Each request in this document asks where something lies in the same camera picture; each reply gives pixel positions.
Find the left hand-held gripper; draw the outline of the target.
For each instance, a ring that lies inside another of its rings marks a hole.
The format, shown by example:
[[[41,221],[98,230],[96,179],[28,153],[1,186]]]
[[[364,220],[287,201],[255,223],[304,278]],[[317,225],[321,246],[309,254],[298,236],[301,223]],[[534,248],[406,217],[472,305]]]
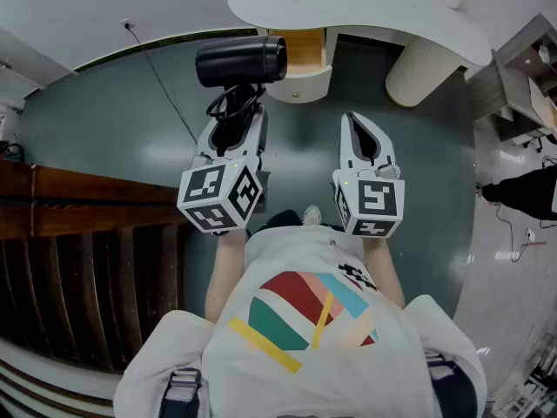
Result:
[[[191,169],[182,173],[178,210],[202,233],[224,234],[244,229],[254,214],[267,211],[269,172],[262,169],[267,112],[257,103],[249,129],[234,153],[218,155],[215,118],[198,138]]]

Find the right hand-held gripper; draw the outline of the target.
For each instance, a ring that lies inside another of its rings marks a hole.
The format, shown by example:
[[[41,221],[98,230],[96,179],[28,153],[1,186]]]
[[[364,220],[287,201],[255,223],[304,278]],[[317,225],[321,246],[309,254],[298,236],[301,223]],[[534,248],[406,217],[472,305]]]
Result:
[[[394,165],[393,142],[371,119],[354,113],[341,117],[339,165],[333,172],[334,201],[344,231],[360,238],[389,238],[404,214],[405,181]],[[358,160],[377,169],[361,169]]]

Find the grey wooden shelf unit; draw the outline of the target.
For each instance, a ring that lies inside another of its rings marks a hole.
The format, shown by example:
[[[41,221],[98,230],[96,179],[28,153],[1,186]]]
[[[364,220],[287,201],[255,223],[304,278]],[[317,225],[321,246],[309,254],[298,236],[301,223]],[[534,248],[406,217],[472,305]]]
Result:
[[[467,81],[474,120],[491,121],[502,143],[557,145],[557,27],[535,16]]]

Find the white striped bedding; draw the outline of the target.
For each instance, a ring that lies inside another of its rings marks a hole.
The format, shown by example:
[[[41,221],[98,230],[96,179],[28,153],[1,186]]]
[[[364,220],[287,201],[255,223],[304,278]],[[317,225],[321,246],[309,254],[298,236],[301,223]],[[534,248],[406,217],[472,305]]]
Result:
[[[0,397],[10,411],[49,418],[113,418],[118,374],[62,363],[0,338]]]

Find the person's right forearm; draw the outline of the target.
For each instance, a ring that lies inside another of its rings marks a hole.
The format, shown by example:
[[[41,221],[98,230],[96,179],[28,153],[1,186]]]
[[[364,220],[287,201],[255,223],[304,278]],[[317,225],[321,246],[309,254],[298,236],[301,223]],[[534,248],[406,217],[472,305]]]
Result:
[[[385,239],[362,239],[366,270],[374,285],[397,307],[404,309],[405,297]]]

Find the person's white printed t-shirt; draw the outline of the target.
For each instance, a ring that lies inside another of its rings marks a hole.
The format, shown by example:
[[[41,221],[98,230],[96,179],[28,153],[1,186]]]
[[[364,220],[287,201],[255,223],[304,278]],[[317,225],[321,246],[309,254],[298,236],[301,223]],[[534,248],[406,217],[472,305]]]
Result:
[[[246,237],[216,323],[167,313],[117,385],[116,418],[481,418],[473,343],[428,295],[394,305],[362,239],[326,226]]]

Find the black hair dryer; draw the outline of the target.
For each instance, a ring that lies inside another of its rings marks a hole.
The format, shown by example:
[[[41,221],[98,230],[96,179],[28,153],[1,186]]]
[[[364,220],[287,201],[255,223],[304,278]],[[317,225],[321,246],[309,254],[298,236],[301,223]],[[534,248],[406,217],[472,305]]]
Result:
[[[206,109],[217,124],[210,139],[222,157],[240,145],[252,126],[264,85],[285,78],[286,41],[266,35],[209,42],[198,50],[195,65],[205,88],[224,88]]]

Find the dark wooden bench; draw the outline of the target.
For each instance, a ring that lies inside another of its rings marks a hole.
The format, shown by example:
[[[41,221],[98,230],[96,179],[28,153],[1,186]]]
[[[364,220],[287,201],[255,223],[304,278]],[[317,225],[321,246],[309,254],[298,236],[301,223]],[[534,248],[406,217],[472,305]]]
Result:
[[[175,188],[0,158],[0,337],[120,372],[184,305]]]

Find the person's black trousers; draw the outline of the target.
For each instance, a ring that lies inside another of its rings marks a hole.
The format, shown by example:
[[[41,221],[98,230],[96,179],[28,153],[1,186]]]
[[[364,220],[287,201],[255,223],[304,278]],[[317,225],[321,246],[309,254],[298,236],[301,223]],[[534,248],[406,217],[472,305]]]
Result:
[[[269,218],[256,232],[260,233],[266,229],[288,227],[288,226],[302,226],[303,222],[298,214],[292,210],[284,210]]]

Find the person's left forearm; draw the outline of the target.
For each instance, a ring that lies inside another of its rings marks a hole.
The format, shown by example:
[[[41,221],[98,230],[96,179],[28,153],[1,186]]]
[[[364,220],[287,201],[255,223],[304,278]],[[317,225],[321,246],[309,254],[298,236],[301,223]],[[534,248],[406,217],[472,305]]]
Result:
[[[216,323],[232,291],[245,272],[246,230],[238,229],[218,237],[209,286],[205,296],[205,318]]]

